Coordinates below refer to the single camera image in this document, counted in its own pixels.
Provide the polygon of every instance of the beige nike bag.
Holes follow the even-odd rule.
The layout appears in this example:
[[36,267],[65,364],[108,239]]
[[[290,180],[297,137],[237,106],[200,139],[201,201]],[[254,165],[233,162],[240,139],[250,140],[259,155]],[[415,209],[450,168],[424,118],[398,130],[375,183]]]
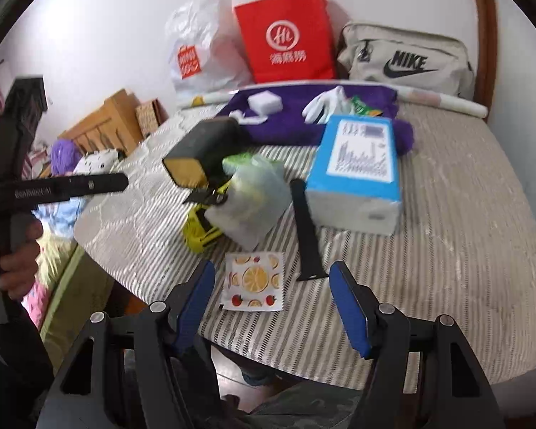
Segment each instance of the beige nike bag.
[[350,80],[424,88],[472,99],[475,76],[463,42],[443,35],[350,22],[338,61]]

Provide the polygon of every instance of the nike swoosh logo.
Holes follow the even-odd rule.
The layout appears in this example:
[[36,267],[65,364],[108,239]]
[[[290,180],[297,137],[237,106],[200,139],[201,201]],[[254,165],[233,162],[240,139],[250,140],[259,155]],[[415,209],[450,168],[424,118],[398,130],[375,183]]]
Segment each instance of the nike swoosh logo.
[[433,71],[438,71],[438,69],[414,69],[412,71],[393,71],[391,69],[391,66],[389,65],[390,62],[391,60],[387,61],[385,63],[385,66],[383,66],[383,73],[390,79],[397,79],[399,77],[406,77],[415,74],[432,73]]

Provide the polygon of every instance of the table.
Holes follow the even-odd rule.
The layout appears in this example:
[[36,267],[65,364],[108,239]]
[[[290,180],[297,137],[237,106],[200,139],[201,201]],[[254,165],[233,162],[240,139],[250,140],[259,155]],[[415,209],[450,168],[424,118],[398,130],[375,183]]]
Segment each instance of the table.
[[[75,238],[117,281],[145,302],[164,299],[188,279],[199,256],[180,228],[188,190],[178,189],[160,160],[196,122],[220,107],[170,118],[118,165],[130,186],[97,196],[75,227]],[[464,114],[403,103],[399,117],[415,128],[416,146],[399,161],[403,214],[395,236],[320,228],[324,268],[345,260],[359,283],[408,316],[452,315],[489,381],[536,368],[536,222],[520,182],[486,124]],[[306,178],[315,147],[264,147],[286,165],[286,178]],[[349,344],[327,279],[296,282],[298,247],[293,210],[258,250],[285,251],[284,310],[219,309],[224,253],[220,240],[204,255],[217,283],[200,326],[216,344],[282,371],[343,387],[362,388],[370,363]],[[406,391],[416,385],[410,355]]]

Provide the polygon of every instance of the hand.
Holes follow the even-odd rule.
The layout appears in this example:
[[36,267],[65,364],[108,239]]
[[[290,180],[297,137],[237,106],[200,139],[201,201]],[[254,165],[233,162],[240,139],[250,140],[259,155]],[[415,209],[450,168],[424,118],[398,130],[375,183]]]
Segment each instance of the hand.
[[40,221],[34,221],[26,228],[27,243],[16,253],[0,258],[0,268],[4,274],[0,276],[0,289],[8,292],[13,300],[21,300],[32,289],[38,271],[36,258],[40,254],[40,246],[36,242],[43,234]]

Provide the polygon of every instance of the silver screw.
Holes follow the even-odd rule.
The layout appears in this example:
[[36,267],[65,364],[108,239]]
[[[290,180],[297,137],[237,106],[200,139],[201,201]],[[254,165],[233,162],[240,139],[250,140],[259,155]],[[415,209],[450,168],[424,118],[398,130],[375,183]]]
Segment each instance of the silver screw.
[[395,312],[395,306],[393,306],[391,303],[381,303],[379,305],[379,311],[381,311],[384,315],[392,315]]
[[161,311],[164,311],[165,308],[167,308],[167,305],[164,304],[164,301],[156,301],[149,306],[152,313],[160,313]]
[[455,323],[455,320],[449,315],[441,315],[439,321],[443,326],[447,327],[451,327]]
[[90,321],[92,323],[101,322],[105,318],[105,313],[103,311],[96,311],[90,316]]

